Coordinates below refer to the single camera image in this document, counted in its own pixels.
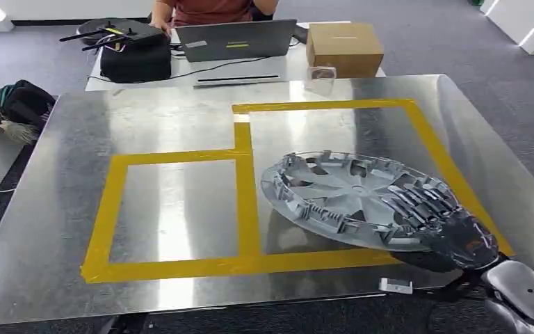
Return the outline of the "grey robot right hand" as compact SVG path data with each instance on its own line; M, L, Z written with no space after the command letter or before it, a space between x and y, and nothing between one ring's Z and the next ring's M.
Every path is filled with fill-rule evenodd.
M473 271L501 260L496 237L444 184L391 185L387 190L391 195L382 201L407 223L407 235L432 252Z

